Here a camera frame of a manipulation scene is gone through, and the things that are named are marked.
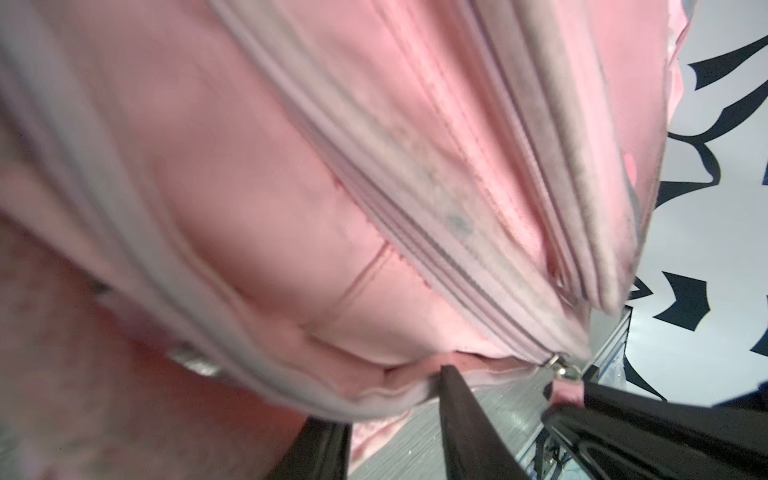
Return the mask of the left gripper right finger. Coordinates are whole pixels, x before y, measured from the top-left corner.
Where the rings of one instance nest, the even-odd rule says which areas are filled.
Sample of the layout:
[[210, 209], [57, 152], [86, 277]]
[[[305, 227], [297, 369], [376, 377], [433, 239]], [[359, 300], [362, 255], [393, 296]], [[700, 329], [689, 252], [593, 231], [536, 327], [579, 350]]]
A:
[[529, 478], [455, 366], [441, 367], [438, 396], [444, 462], [449, 480]]

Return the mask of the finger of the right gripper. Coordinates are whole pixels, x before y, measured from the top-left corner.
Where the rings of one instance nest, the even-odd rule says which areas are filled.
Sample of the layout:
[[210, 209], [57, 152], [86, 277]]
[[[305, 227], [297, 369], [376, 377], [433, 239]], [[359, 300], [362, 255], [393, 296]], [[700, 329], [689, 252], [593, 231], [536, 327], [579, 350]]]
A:
[[765, 413], [663, 406], [612, 415], [556, 406], [543, 423], [594, 479], [767, 477]]
[[586, 383], [583, 390], [581, 406], [555, 404], [542, 414], [542, 423], [548, 424], [557, 413], [594, 413], [647, 432], [725, 444], [767, 442], [767, 410], [758, 391], [705, 407], [654, 400], [595, 383]]

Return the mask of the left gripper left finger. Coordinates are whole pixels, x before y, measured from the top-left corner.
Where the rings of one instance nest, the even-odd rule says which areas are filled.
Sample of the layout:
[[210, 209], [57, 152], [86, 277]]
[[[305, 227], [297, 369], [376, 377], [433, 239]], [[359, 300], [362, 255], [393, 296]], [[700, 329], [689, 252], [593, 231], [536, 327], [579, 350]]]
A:
[[269, 480], [346, 480], [353, 426], [310, 417], [266, 476]]

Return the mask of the pink student backpack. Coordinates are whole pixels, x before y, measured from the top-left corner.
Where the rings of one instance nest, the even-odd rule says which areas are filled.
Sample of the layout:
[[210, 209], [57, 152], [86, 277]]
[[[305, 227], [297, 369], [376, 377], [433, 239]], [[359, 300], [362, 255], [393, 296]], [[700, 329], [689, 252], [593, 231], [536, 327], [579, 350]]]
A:
[[590, 356], [688, 1], [5, 1], [1, 417], [33, 479], [262, 479]]

